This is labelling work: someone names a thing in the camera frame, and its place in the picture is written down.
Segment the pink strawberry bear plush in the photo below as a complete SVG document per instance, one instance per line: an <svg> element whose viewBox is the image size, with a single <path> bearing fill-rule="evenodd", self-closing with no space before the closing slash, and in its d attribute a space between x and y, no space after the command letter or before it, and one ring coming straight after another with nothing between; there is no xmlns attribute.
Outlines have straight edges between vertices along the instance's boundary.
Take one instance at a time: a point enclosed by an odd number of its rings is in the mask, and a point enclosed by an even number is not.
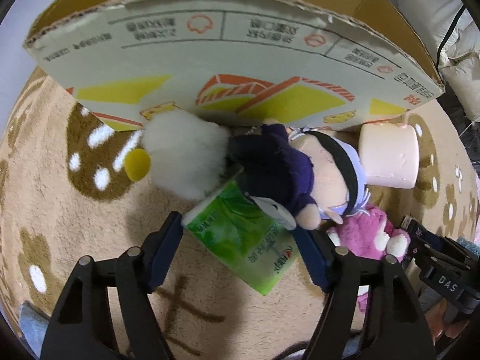
<svg viewBox="0 0 480 360"><path fill-rule="evenodd" d="M370 204L326 233L335 246L345 246L355 256L373 260L391 254L402 262L411 242L406 231L396 228L382 209Z"/></svg>

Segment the printed cardboard box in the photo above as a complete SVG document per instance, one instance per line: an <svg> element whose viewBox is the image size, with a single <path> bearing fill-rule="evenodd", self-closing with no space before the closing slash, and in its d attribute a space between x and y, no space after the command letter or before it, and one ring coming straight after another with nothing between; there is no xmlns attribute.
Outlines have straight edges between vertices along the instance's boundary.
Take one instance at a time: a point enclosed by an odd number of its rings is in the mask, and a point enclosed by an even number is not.
<svg viewBox="0 0 480 360"><path fill-rule="evenodd" d="M343 130L444 92L388 0L55 0L24 46L117 131L174 107L225 125Z"/></svg>

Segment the blindfolded white-haired plush doll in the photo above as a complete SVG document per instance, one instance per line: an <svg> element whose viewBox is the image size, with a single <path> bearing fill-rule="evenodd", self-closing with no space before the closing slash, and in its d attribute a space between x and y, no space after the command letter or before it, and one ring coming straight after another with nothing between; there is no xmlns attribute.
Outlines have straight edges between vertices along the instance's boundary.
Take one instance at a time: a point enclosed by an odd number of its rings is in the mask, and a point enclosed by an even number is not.
<svg viewBox="0 0 480 360"><path fill-rule="evenodd" d="M370 198L356 149L315 129L265 123L259 133L231 137L228 154L242 169L241 191L289 230L342 224Z"/></svg>

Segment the white fluffy duck plush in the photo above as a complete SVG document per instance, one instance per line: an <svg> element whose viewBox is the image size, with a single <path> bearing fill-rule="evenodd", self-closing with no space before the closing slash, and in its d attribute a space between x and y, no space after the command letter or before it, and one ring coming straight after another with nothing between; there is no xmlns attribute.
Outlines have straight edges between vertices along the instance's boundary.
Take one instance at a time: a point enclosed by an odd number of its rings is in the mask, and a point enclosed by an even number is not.
<svg viewBox="0 0 480 360"><path fill-rule="evenodd" d="M229 140L226 127L187 111L166 111L145 125L142 147L126 154L124 170L132 181L150 176L159 189L202 200L222 182Z"/></svg>

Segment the beige patterned carpet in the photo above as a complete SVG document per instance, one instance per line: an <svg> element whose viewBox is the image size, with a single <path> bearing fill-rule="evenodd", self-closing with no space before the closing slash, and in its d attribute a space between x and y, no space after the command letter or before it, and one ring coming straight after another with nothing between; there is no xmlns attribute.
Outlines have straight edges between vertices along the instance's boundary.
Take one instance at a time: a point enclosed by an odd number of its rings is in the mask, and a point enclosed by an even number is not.
<svg viewBox="0 0 480 360"><path fill-rule="evenodd" d="M398 224L411 215L429 230L473 239L476 173L437 102L406 114L421 163L413 189L372 190ZM191 204L133 183L120 158L139 142L115 133L41 69L26 80L1 140L1 307L13 332L33 342L30 319L51 314L78 258L114 258L139 245L171 211ZM151 306L177 359L273 359L310 339L324 296L301 260L267 295L251 289L185 233Z"/></svg>

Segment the green tissue pack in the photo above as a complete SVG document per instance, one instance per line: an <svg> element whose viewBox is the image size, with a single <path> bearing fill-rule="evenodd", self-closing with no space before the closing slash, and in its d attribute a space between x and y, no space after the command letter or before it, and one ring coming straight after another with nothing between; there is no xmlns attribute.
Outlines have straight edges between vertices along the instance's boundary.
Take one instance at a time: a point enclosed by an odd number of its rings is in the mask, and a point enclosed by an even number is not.
<svg viewBox="0 0 480 360"><path fill-rule="evenodd" d="M235 180L187 212L181 223L262 295L274 288L299 256L291 232L249 200Z"/></svg>

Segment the pink swirl roll plush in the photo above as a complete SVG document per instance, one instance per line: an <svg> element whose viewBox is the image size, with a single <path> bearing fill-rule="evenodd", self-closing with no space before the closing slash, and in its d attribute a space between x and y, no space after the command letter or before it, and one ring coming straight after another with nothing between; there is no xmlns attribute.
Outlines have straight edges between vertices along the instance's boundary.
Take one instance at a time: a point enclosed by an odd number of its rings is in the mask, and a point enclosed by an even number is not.
<svg viewBox="0 0 480 360"><path fill-rule="evenodd" d="M419 144L407 124L364 124L358 155L368 185L412 189L419 171Z"/></svg>

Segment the white garment cover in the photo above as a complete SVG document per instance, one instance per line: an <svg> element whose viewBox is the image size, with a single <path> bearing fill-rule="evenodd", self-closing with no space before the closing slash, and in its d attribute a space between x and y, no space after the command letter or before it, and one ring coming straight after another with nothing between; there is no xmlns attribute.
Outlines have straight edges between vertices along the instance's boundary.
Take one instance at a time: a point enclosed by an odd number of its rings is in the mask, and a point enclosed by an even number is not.
<svg viewBox="0 0 480 360"><path fill-rule="evenodd" d="M479 121L479 28L461 0L397 0L468 119Z"/></svg>

